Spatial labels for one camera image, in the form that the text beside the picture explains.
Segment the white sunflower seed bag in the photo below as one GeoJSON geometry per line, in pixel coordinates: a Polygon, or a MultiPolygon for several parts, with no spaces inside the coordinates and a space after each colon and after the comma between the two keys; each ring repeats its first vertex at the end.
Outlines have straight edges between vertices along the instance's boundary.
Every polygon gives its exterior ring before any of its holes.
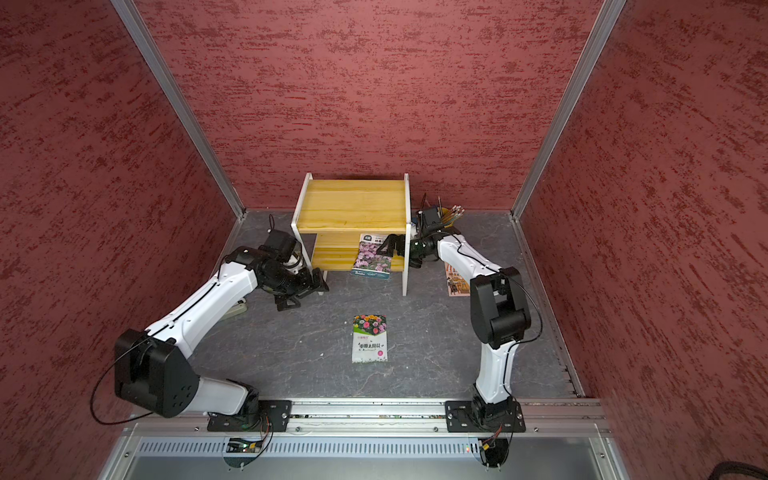
{"type": "Polygon", "coordinates": [[[352,362],[388,360],[387,319],[384,315],[358,315],[353,319],[352,362]]]}

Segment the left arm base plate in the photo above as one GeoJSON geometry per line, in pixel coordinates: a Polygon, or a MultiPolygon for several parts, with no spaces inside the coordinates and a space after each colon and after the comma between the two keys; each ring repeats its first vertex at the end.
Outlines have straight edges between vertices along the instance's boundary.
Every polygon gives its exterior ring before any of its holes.
{"type": "Polygon", "coordinates": [[[209,413],[207,431],[238,434],[285,432],[292,407],[290,400],[250,400],[235,414],[209,413]]]}

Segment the orange shop picture book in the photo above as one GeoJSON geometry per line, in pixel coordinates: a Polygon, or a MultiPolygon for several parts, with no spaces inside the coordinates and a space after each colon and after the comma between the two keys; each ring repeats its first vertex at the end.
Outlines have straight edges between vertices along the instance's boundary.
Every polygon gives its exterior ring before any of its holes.
{"type": "Polygon", "coordinates": [[[450,264],[445,263],[446,284],[450,297],[468,297],[470,295],[469,283],[450,264]]]}

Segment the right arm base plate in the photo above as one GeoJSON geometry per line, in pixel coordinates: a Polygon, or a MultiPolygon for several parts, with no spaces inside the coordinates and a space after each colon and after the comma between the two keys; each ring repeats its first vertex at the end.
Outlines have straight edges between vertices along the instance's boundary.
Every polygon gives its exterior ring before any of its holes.
{"type": "Polygon", "coordinates": [[[513,397],[498,403],[485,403],[480,397],[471,401],[446,401],[445,417],[450,433],[524,433],[525,419],[520,403],[513,397]]]}

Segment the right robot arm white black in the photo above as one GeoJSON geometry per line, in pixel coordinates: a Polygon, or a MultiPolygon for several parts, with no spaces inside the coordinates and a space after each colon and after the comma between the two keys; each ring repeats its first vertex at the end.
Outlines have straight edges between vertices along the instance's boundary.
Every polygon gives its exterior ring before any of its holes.
{"type": "Polygon", "coordinates": [[[471,325],[482,344],[471,418],[479,427],[489,429],[514,415],[512,367],[532,323],[532,301],[519,271],[487,259],[456,232],[439,231],[411,241],[404,235],[390,235],[376,253],[386,257],[410,253],[412,267],[433,255],[468,283],[471,325]]]}

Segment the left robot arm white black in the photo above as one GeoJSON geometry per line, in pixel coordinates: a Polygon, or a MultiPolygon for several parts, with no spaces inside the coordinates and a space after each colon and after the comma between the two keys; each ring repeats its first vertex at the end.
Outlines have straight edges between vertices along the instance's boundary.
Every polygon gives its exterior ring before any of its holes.
{"type": "Polygon", "coordinates": [[[189,358],[238,301],[255,290],[273,296],[284,311],[329,287],[318,268],[280,260],[263,249],[240,247],[225,256],[216,273],[165,317],[145,329],[126,330],[116,341],[115,395],[164,418],[203,413],[260,421],[257,390],[234,380],[195,372],[189,358]]]}

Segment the pink flower seed bag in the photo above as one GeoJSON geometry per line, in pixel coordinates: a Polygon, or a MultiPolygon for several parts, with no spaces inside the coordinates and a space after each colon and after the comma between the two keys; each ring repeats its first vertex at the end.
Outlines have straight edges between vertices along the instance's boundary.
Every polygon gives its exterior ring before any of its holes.
{"type": "Polygon", "coordinates": [[[360,236],[358,253],[351,269],[353,275],[381,280],[390,277],[392,258],[378,253],[386,238],[386,235],[374,234],[360,236]]]}

